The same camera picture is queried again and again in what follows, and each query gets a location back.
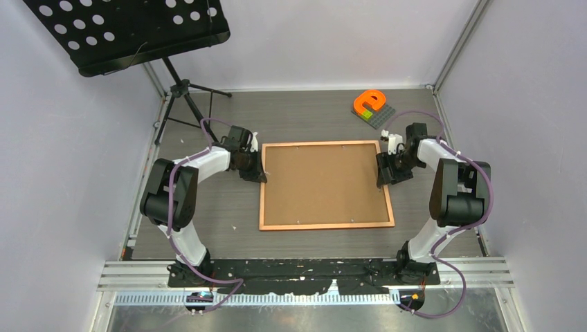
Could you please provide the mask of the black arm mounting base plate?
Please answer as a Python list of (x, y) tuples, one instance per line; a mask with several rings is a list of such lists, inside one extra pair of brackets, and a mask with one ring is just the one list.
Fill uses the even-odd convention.
[(168, 265), (171, 288), (208, 287), (227, 295), (322, 295), (332, 284), (344, 295), (384, 294), (389, 286), (436, 286), (435, 264), (397, 267), (394, 259), (205, 259), (195, 268)]

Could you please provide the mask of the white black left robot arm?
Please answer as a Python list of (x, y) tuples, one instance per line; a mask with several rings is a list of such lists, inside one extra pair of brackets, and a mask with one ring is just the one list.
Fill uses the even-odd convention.
[(265, 183), (257, 133), (232, 126), (227, 136), (192, 156), (152, 166), (139, 210), (169, 240), (176, 259), (168, 266), (170, 287), (216, 283), (210, 251), (194, 225), (198, 186), (211, 176), (236, 171), (240, 178)]

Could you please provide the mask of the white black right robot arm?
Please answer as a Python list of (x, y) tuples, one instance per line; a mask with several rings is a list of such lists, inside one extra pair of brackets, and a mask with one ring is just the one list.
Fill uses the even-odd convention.
[(413, 169), (430, 168), (435, 177), (428, 203), (430, 217), (397, 252), (394, 276), (403, 284), (420, 283), (435, 271), (439, 253), (465, 230), (484, 223), (492, 207), (491, 167), (465, 158), (441, 137), (414, 122), (405, 136), (381, 131), (387, 150), (376, 155), (377, 187), (413, 178)]

